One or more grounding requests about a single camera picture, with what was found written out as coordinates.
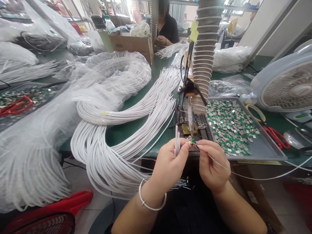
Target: flexible exhaust hose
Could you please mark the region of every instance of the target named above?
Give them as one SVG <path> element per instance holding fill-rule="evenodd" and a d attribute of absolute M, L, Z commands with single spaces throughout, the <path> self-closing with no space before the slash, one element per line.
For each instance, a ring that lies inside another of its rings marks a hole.
<path fill-rule="evenodd" d="M 224 0 L 198 0 L 197 18 L 199 32 L 194 46 L 193 75 L 194 82 L 207 101 L 208 88 L 212 73 L 214 49 L 218 36 L 219 24 L 222 19 Z M 206 107 L 200 97 L 193 98 L 195 114 L 206 113 Z"/>
<path fill-rule="evenodd" d="M 152 42 L 153 44 L 156 41 L 156 34 L 157 34 L 157 17 L 158 17 L 158 11 L 157 11 L 157 2 L 156 0 L 150 0 L 150 32 L 152 33 Z"/>

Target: woman in black shirt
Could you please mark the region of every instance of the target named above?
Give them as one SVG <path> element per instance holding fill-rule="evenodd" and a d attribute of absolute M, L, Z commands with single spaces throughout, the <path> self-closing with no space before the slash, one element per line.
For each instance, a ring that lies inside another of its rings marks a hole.
<path fill-rule="evenodd" d="M 158 23 L 156 42 L 161 46 L 169 46 L 180 41 L 176 20 L 169 12 L 169 0 L 158 1 Z"/>
<path fill-rule="evenodd" d="M 165 193 L 182 175 L 191 147 L 186 139 L 181 138 L 181 150 L 175 156 L 175 139 L 172 139 L 159 150 L 152 176 L 143 184 L 141 194 L 132 198 L 105 233 L 274 233 L 228 181 L 230 163 L 219 144 L 207 140 L 197 141 L 196 144 L 200 149 L 199 170 L 197 164 L 194 170 L 198 176 L 191 173 L 189 178 L 193 180 L 190 182 L 191 190 L 181 188 L 171 191 L 166 205 L 162 206 Z M 152 209 L 163 209 L 158 212 L 147 208 L 142 200 Z"/>

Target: bottle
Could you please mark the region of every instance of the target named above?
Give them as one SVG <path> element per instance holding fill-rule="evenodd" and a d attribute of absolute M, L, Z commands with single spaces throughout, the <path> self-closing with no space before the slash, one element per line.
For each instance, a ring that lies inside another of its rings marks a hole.
<path fill-rule="evenodd" d="M 109 15 L 105 15 L 106 28 L 113 31 L 116 27 L 110 19 Z"/>
<path fill-rule="evenodd" d="M 100 34 L 100 37 L 104 43 L 105 49 L 107 52 L 114 52 L 115 49 L 111 45 L 111 40 L 109 37 L 109 31 L 106 28 L 105 22 L 102 17 L 100 16 L 91 16 L 91 19 L 97 28 L 98 33 Z"/>

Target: wrist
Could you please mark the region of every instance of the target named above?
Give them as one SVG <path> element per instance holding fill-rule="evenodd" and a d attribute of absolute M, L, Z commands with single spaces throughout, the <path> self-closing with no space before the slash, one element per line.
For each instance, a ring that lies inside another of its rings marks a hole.
<path fill-rule="evenodd" d="M 219 187 L 219 188 L 215 188 L 215 189 L 211 190 L 211 192 L 212 192 L 213 196 L 222 196 L 223 194 L 227 193 L 230 185 L 231 185 L 231 183 L 229 181 L 227 181 L 224 186 Z"/>
<path fill-rule="evenodd" d="M 165 193 L 152 178 L 145 182 L 141 189 L 142 199 L 152 208 L 160 207 Z"/>

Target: white fan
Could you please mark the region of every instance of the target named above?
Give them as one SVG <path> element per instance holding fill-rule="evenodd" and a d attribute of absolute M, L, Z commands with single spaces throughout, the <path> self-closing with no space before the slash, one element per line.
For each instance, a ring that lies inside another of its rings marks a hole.
<path fill-rule="evenodd" d="M 249 98 L 268 111 L 299 122 L 312 119 L 312 45 L 285 56 L 257 74 Z"/>

